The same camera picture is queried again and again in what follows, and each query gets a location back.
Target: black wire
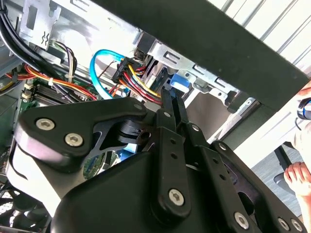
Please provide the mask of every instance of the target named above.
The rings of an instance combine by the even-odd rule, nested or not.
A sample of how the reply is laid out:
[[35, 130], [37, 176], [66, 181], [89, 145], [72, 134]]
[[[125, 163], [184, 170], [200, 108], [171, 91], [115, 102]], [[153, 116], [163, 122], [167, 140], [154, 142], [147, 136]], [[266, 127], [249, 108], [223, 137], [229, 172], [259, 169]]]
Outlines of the black wire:
[[138, 89], [139, 89], [140, 91], [142, 91], [143, 93], [146, 93], [146, 95], [148, 95], [149, 97], [155, 99], [156, 101], [161, 101], [161, 99], [160, 99], [158, 96], [156, 96], [156, 95], [154, 95], [154, 94], [152, 94], [152, 93], [146, 91], [144, 88], [142, 88], [142, 87], [139, 85], [139, 83], [133, 78], [133, 76], [130, 75], [128, 72], [127, 72], [127, 75], [130, 77], [130, 80], [135, 84], [136, 88], [138, 88]]
[[10, 38], [8, 38], [8, 34], [6, 32], [6, 28], [5, 25], [3, 23], [2, 20], [0, 20], [0, 37], [2, 39], [2, 41], [5, 43], [5, 45], [7, 46], [7, 48], [16, 56], [18, 57], [20, 60], [22, 60], [24, 63], [30, 65], [31, 67], [33, 67], [35, 70], [39, 71], [40, 67], [37, 65], [36, 62], [34, 62], [32, 59], [30, 59], [29, 57], [24, 56], [24, 54], [22, 53], [22, 51], [20, 50], [20, 48], [18, 48], [16, 46], [16, 44], [14, 44], [12, 42], [12, 40]]
[[102, 73], [97, 77], [98, 79], [108, 70], [108, 68], [112, 65], [112, 63], [114, 63], [116, 61], [112, 61], [110, 62], [110, 64], [102, 71]]
[[48, 76], [58, 78], [57, 73], [52, 69], [51, 65], [39, 54], [34, 52], [30, 47], [28, 47], [19, 37], [13, 25], [11, 24], [7, 14], [0, 14], [0, 17], [6, 27], [6, 31], [9, 33], [11, 39], [15, 42], [17, 47], [19, 47], [25, 54], [30, 56], [34, 61], [37, 61], [39, 65], [42, 65], [41, 71], [45, 71]]
[[121, 80], [130, 88], [133, 90], [134, 93], [137, 93], [145, 102], [151, 102], [150, 100], [146, 99], [141, 93], [139, 93], [135, 88], [125, 79], [121, 78]]
[[298, 125], [298, 123], [297, 123], [297, 120], [298, 120], [299, 118], [297, 118], [296, 117], [296, 119], [295, 119], [295, 126], [301, 131], [301, 128], [299, 127], [299, 125]]
[[72, 59], [73, 59], [73, 74], [75, 73], [77, 67], [78, 67], [78, 61], [77, 61], [77, 58], [74, 56], [74, 53], [72, 51], [71, 48], [69, 48], [68, 46], [66, 46], [65, 44], [57, 41], [58, 44], [60, 44], [61, 46], [63, 46], [65, 49], [66, 49], [66, 53], [67, 53], [67, 57], [68, 57], [68, 64], [70, 65], [70, 61], [69, 61], [69, 53], [71, 54], [72, 56]]
[[[37, 64], [37, 66], [39, 66], [39, 70], [37, 69], [38, 68], [37, 66], [34, 66], [33, 68], [35, 68], [38, 71], [41, 71], [41, 72], [45, 73], [46, 75], [51, 76], [53, 78], [59, 78], [58, 74], [52, 69], [51, 65], [41, 55], [34, 52], [30, 47], [28, 47], [20, 39], [16, 30], [13, 28], [13, 25], [11, 24], [7, 14], [5, 13], [6, 6], [4, 4], [4, 0], [1, 0], [0, 2], [1, 2], [1, 4], [0, 4], [0, 6], [1, 6], [0, 17], [1, 17], [1, 21], [2, 21], [3, 26], [4, 26], [4, 27], [2, 27], [1, 32], [2, 32], [2, 34], [6, 34], [5, 36], [8, 36], [7, 34], [9, 34], [9, 37], [10, 37], [10, 38], [6, 38], [6, 42], [8, 42], [8, 40], [10, 40], [10, 41], [13, 40], [16, 47], [18, 47], [20, 51], [22, 51], [23, 53], [28, 55], [32, 59], [32, 61], [35, 62]], [[12, 52], [18, 57], [18, 55], [14, 51], [16, 51], [16, 50], [12, 50]]]
[[65, 52], [67, 53], [67, 58], [68, 58], [68, 66], [70, 66], [70, 55], [72, 56], [72, 61], [73, 61], [73, 64], [72, 64], [72, 68], [73, 68], [73, 72], [75, 71], [75, 57], [74, 57], [74, 54], [73, 54], [73, 51], [67, 47], [66, 45], [64, 45], [63, 43], [59, 42], [59, 41], [56, 41], [56, 44], [60, 44], [61, 46], [59, 46], [62, 50], [65, 50]]
[[[6, 14], [6, 7], [3, 0], [0, 0], [0, 37], [8, 49], [24, 63], [28, 64], [37, 71], [45, 73], [53, 78], [60, 78], [53, 70], [52, 66], [39, 54], [31, 50], [18, 36]], [[54, 85], [55, 89], [60, 92], [70, 102], [77, 102], [78, 97], [58, 84]]]

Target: gray floor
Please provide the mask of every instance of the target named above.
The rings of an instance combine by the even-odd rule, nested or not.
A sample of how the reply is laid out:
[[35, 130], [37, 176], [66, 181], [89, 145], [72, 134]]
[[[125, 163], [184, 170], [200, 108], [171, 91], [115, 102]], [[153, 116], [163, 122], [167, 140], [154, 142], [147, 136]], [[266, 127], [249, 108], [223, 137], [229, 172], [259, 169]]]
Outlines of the gray floor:
[[[292, 163], [302, 161], [298, 151], [286, 146], [284, 149]], [[278, 187], [273, 181], [274, 176], [283, 172], [274, 152], [256, 164], [252, 170], [296, 216], [301, 215], [296, 197]]]

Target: metal frame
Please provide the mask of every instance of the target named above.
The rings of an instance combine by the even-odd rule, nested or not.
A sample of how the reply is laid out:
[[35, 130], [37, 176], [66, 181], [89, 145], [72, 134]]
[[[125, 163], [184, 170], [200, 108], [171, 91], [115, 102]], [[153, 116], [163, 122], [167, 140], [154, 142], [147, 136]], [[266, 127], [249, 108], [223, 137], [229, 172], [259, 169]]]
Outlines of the metal frame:
[[[94, 2], [274, 111], [308, 81], [305, 74], [205, 0]], [[141, 8], [148, 11], [137, 15], [136, 9]]]

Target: yellow wire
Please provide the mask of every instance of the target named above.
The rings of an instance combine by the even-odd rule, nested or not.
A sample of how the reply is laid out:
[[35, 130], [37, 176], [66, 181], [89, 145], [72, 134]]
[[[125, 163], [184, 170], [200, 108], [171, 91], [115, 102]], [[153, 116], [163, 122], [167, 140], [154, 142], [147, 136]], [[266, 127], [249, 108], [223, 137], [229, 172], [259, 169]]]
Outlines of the yellow wire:
[[148, 92], [150, 92], [151, 94], [155, 95], [155, 96], [158, 96], [158, 97], [161, 97], [158, 93], [150, 90], [148, 87], [146, 87], [146, 85], [136, 76], [135, 74], [135, 71], [133, 70], [133, 67], [131, 65], [128, 65], [128, 67], [130, 68], [132, 74], [133, 74], [133, 77], [134, 79]]
[[126, 85], [122, 80], [120, 80], [120, 83], [122, 83], [123, 86], [125, 86], [127, 89], [130, 89], [132, 92], [134, 92], [137, 96], [141, 97], [144, 101], [148, 102], [149, 100], [146, 100], [145, 97], [142, 97], [140, 94], [138, 94], [135, 90], [130, 88], [128, 85]]
[[2, 88], [0, 91], [5, 91], [6, 89], [8, 89], [11, 85], [13, 84], [13, 82], [9, 82], [4, 88]]
[[[40, 78], [40, 79], [43, 79], [43, 80], [46, 80], [46, 81], [49, 81], [49, 80], [50, 80], [49, 78], [44, 77], [43, 75], [41, 75], [40, 73], [38, 73], [38, 72], [36, 72], [36, 71], [34, 71], [34, 70], [32, 70], [32, 69], [29, 69], [29, 70], [30, 70], [30, 73], [31, 73], [31, 74], [35, 75], [36, 77], [38, 77], [38, 78]], [[70, 88], [72, 88], [72, 89], [74, 89], [74, 90], [76, 90], [76, 91], [78, 91], [78, 92], [80, 92], [80, 93], [82, 93], [82, 94], [84, 94], [84, 95], [89, 96], [89, 93], [86, 93], [84, 90], [81, 90], [81, 89], [79, 89], [79, 88], [77, 88], [77, 87], [75, 87], [75, 86], [72, 86], [72, 85], [70, 85], [70, 84], [58, 82], [56, 79], [53, 79], [52, 82], [53, 82], [53, 83], [56, 83], [56, 84], [63, 85], [63, 86], [70, 87]]]

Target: black cable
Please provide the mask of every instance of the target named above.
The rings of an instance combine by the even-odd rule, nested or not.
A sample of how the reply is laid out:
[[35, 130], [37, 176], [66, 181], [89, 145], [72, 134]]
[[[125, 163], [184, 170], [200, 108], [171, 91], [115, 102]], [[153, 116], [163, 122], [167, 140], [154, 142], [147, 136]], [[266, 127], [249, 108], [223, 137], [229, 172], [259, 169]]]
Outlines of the black cable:
[[296, 117], [296, 119], [295, 119], [295, 126], [301, 131], [301, 128], [299, 127], [299, 125], [298, 125], [298, 123], [297, 123], [297, 120], [298, 120], [299, 118], [297, 118]]
[[40, 70], [40, 67], [37, 65], [37, 63], [35, 63], [29, 57], [25, 57], [24, 54], [22, 55], [22, 51], [14, 43], [12, 43], [12, 40], [10, 38], [8, 38], [8, 35], [6, 33], [6, 29], [5, 29], [5, 25], [2, 22], [2, 20], [0, 20], [0, 37], [1, 37], [2, 41], [4, 42], [4, 44], [7, 46], [7, 48], [16, 57], [18, 57], [24, 63], [26, 63], [26, 64], [30, 65], [31, 67], [33, 67], [35, 70], [37, 70], [37, 71]]
[[68, 66], [69, 67], [71, 65], [70, 55], [72, 56], [72, 62], [73, 62], [72, 68], [73, 68], [73, 73], [74, 73], [74, 71], [75, 71], [75, 69], [74, 69], [75, 68], [75, 57], [74, 57], [73, 51], [59, 41], [56, 41], [55, 44], [58, 45], [58, 47], [60, 47], [62, 50], [64, 50], [67, 53]]
[[74, 98], [72, 95], [70, 95], [70, 93], [68, 93], [68, 91], [61, 85], [54, 84], [53, 87], [55, 88], [56, 91], [61, 93], [62, 96], [65, 97], [66, 99], [68, 99], [68, 101], [70, 101], [71, 103], [76, 103], [76, 102], [81, 101], [81, 100], [76, 100], [76, 98]]
[[1, 0], [0, 17], [6, 28], [6, 31], [9, 33], [9, 36], [11, 37], [11, 40], [15, 42], [16, 46], [19, 47], [21, 51], [30, 56], [34, 61], [36, 61], [38, 65], [40, 65], [41, 68], [40, 71], [44, 71], [43, 73], [47, 74], [48, 76], [59, 78], [57, 73], [52, 69], [51, 65], [41, 55], [35, 53], [20, 39], [6, 14], [6, 6], [4, 5], [3, 0]]

